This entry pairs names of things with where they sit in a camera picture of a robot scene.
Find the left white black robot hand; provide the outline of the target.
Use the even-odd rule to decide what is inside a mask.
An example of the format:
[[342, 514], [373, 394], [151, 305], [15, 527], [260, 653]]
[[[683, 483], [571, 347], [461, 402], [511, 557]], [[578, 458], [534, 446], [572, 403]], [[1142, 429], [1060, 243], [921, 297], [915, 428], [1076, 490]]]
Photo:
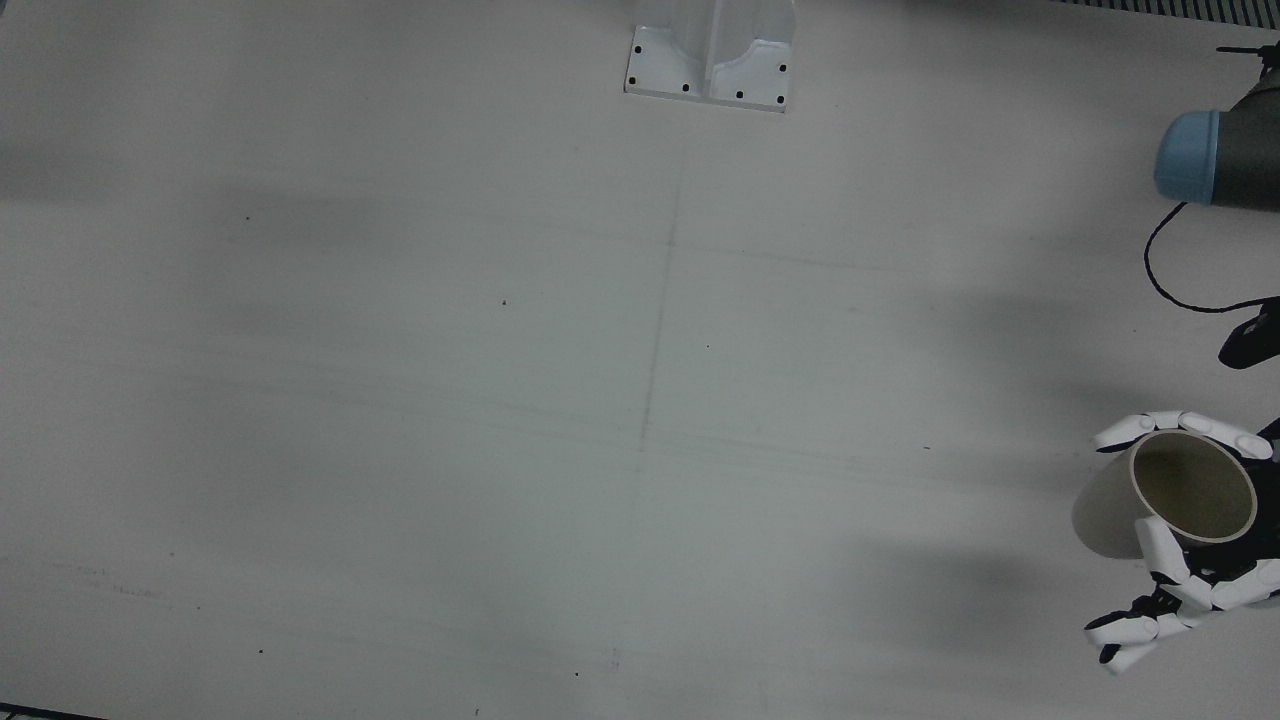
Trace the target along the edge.
[[1098, 555], [1140, 560], [1155, 583], [1084, 626], [1102, 667], [1121, 674], [1221, 612], [1277, 605], [1276, 423], [1139, 413], [1094, 446], [1112, 461], [1076, 498], [1073, 528]]

